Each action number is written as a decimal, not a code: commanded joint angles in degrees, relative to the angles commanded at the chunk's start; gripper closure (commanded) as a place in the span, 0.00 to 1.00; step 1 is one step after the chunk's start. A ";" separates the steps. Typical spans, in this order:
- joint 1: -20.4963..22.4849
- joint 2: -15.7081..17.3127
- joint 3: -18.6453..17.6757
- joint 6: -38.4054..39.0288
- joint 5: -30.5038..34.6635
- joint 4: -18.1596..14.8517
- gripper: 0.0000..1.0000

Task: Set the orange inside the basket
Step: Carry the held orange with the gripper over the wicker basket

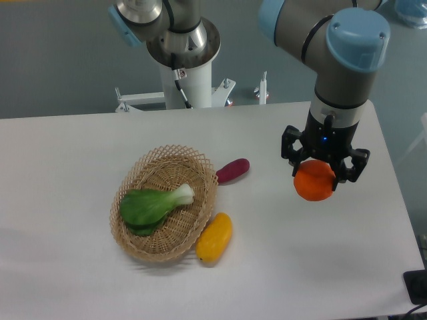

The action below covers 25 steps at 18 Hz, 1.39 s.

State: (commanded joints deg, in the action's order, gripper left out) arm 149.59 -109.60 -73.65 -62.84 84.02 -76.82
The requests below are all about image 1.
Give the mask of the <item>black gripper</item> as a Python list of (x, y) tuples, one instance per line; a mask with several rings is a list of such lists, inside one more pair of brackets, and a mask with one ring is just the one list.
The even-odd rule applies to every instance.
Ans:
[(335, 175), (332, 191), (339, 183), (355, 183), (370, 158), (369, 150), (352, 147), (359, 122), (349, 127), (335, 127), (334, 120), (332, 115), (327, 115), (318, 121), (310, 109), (305, 129), (300, 131), (288, 125), (281, 140), (281, 157), (293, 167), (293, 177), (301, 163), (309, 158), (330, 163)]

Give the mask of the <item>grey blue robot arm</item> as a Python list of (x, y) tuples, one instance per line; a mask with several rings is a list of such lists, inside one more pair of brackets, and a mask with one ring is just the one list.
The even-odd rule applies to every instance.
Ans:
[[(327, 163), (334, 183), (355, 182), (370, 153), (352, 139), (377, 71), (384, 63), (390, 27), (379, 1), (264, 1), (260, 31), (275, 46), (316, 72), (314, 97), (303, 131), (286, 127), (281, 156), (294, 173), (309, 158)], [(145, 44), (159, 65), (168, 109), (223, 107), (234, 84), (211, 86), (220, 51), (216, 26), (199, 1), (116, 1), (111, 22), (132, 47)]]

